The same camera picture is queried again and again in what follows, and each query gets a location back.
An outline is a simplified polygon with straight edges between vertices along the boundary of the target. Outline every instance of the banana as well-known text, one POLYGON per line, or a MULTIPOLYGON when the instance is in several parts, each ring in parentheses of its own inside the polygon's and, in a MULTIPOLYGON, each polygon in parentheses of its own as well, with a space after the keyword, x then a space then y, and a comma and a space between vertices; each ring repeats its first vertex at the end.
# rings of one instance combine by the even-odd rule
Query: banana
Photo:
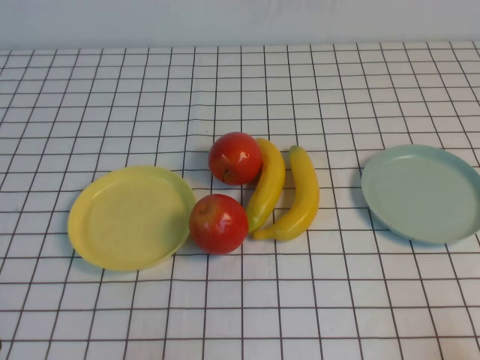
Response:
POLYGON ((261 227, 273 212, 285 181, 285 163, 277 147, 256 139, 262 152, 262 175, 247 206, 248 232, 261 227))
POLYGON ((255 240, 277 239, 285 242, 302 234, 317 215, 320 188, 314 165, 300 146, 290 148, 290 166, 295 182, 295 200, 292 208, 270 227, 253 231, 255 240))

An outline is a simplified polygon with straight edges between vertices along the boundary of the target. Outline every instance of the grid tablecloth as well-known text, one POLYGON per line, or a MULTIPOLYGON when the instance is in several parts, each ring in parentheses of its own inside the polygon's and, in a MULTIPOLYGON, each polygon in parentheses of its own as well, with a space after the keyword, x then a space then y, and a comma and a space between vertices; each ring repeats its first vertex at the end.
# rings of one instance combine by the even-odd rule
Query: grid tablecloth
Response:
MULTIPOLYGON (((398 144, 479 169, 480 43, 0 52, 0 359, 480 359, 477 235, 392 235, 360 189, 398 144), (175 171, 198 198, 220 135, 305 147, 321 204, 295 241, 228 256, 192 244, 149 270, 74 253, 68 211, 106 172, 175 171)), ((293 201, 287 171, 274 216, 293 201)))

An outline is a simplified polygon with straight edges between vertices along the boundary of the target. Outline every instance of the apple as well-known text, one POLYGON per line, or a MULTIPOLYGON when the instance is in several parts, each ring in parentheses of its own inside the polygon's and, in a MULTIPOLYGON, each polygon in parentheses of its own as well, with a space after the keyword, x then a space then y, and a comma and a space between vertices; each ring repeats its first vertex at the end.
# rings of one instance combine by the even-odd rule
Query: apple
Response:
POLYGON ((214 255, 234 251, 248 232, 245 210, 230 196, 219 193, 205 196, 195 204, 188 225, 196 244, 214 255))
POLYGON ((262 167, 262 152, 246 133, 226 133, 210 149, 208 167, 221 182, 243 185, 255 179, 262 167))

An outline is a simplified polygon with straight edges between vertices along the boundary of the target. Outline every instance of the plastic plate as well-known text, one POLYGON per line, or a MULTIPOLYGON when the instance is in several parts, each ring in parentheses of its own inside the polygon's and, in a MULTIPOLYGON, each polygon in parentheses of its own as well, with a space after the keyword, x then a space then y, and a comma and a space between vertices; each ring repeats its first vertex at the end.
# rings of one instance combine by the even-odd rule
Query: plastic plate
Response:
POLYGON ((480 229, 480 175, 447 151, 400 145, 364 169, 361 189, 372 212, 412 240, 456 242, 480 229))
POLYGON ((169 170, 155 166, 116 170, 76 199, 68 218, 70 242, 96 266, 144 269, 182 246, 195 202, 188 184, 169 170))

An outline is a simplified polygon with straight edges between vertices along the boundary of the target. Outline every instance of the plate rim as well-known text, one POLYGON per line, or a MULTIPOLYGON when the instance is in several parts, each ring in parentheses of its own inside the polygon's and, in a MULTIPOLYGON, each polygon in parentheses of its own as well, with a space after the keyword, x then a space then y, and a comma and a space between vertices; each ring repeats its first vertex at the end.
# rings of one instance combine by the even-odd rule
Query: plate rim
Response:
POLYGON ((142 176, 142 175, 156 175, 165 179, 166 176, 169 176, 171 179, 174 179, 177 184, 180 184, 184 188, 184 194, 188 197, 188 202, 186 205, 191 209, 194 207, 197 198, 191 186, 178 174, 175 174, 173 171, 165 169, 163 167, 158 166, 149 166, 149 165, 140 165, 140 166, 126 166, 121 169, 116 169, 111 172, 108 172, 106 175, 97 178, 92 183, 88 184, 85 187, 80 195, 75 199, 72 207, 70 208, 70 213, 68 215, 67 221, 67 234, 70 244, 72 245, 73 249, 88 263, 91 263, 95 266, 101 267, 102 269, 113 270, 117 272, 129 272, 141 269, 147 269, 152 266, 157 265, 159 262, 168 259, 171 257, 188 239, 189 231, 185 232, 183 238, 178 241, 178 244, 166 255, 162 257, 148 262, 146 264, 140 266, 115 266, 109 263, 109 261, 104 261, 102 256, 91 256, 90 253, 87 253, 83 250, 82 244, 85 243, 85 239, 81 236, 79 232, 77 232, 77 228, 81 228, 83 225, 79 224, 80 220, 82 220, 83 209, 86 203, 90 203, 93 198, 95 198, 95 194, 99 191, 96 191, 97 188, 102 191, 104 188, 107 188, 112 183, 118 181, 119 179, 124 179, 125 176, 142 176))
POLYGON ((475 230, 469 233, 468 235, 465 235, 464 237, 455 237, 455 238, 450 238, 444 242, 438 242, 438 241, 432 241, 430 239, 426 238, 418 238, 414 235, 406 234, 405 232, 402 232, 398 229, 396 229, 393 226, 389 226, 387 222, 378 214, 378 211, 376 211, 375 206, 372 206, 372 201, 370 198, 369 191, 367 190, 368 186, 368 180, 365 180, 365 173, 368 173, 369 171, 371 172, 371 168, 375 166, 375 164, 379 161, 382 160, 384 157, 388 157, 388 155, 391 152, 397 152, 398 150, 401 149, 408 149, 409 153, 411 155, 419 154, 419 152, 422 155, 425 155, 426 152, 430 152, 430 155, 432 153, 435 153, 439 155, 441 158, 447 158, 450 161, 448 162, 449 166, 452 166, 452 162, 454 162, 457 166, 460 167, 460 171, 463 174, 463 176, 466 176, 465 171, 470 172, 472 174, 473 178, 476 178, 476 181, 480 185, 480 174, 478 174, 472 166, 470 166, 464 159, 458 157, 455 154, 452 154, 451 152, 448 152, 444 149, 441 148, 436 148, 434 146, 429 146, 429 145, 422 145, 422 144, 404 144, 404 145, 396 145, 392 146, 391 148, 386 148, 382 151, 380 151, 378 154, 375 154, 365 165, 363 171, 361 172, 361 192, 363 194, 363 197, 365 199, 365 202, 367 203, 368 208, 372 211, 372 213, 375 215, 376 219, 378 219, 383 225, 385 225, 390 231, 393 233, 396 233, 400 236, 403 236, 406 239, 413 240, 416 242, 421 242, 423 244, 428 244, 428 245, 443 245, 443 244, 451 244, 455 242, 459 242, 462 239, 465 239, 471 235, 476 234, 480 230, 480 221, 476 224, 475 230))

